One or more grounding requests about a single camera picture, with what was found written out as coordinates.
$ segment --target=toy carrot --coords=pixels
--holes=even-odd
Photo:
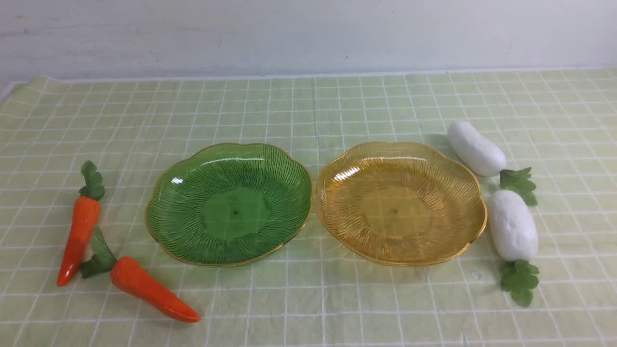
[[[98,226],[94,228],[91,246],[94,255],[81,265],[82,278],[111,270],[112,283],[118,289],[144,300],[169,318],[187,323],[199,321],[197,312],[152,278],[133,258],[116,260]]]
[[[68,284],[79,269],[88,241],[101,214],[99,200],[105,195],[103,177],[91,161],[83,163],[81,174],[86,180],[86,185],[79,190],[80,197],[73,206],[73,222],[64,248],[62,265],[56,280],[57,286]]]

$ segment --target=grid pattern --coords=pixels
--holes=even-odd
[[[617,70],[61,83],[0,104],[0,336],[6,346],[617,346]],[[220,142],[266,142],[319,170],[365,141],[417,141],[469,120],[531,166],[539,205],[528,309],[500,291],[485,233],[425,269],[352,254],[312,215],[282,250],[205,269],[168,257],[143,212],[169,166]],[[202,314],[172,322],[106,276],[55,277],[81,163],[103,174],[102,229]],[[494,178],[482,179],[485,195]]]

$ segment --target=glass plate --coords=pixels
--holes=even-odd
[[[216,144],[163,173],[146,208],[146,226],[181,262],[243,265],[300,231],[311,192],[306,168],[281,149]]]
[[[321,171],[317,191],[325,228],[382,264],[448,261],[486,226],[473,173],[420,143],[355,146]]]

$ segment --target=yellow plate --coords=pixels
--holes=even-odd
[[[326,229],[387,265],[448,261],[486,226],[474,174],[420,143],[359,144],[321,171],[317,194]]]

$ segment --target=plate center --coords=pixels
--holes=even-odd
[[[429,230],[432,210],[416,191],[390,185],[369,192],[362,214],[371,231],[387,238],[409,238]]]
[[[216,194],[206,201],[202,223],[208,234],[231,241],[257,233],[269,213],[261,192],[238,187]]]

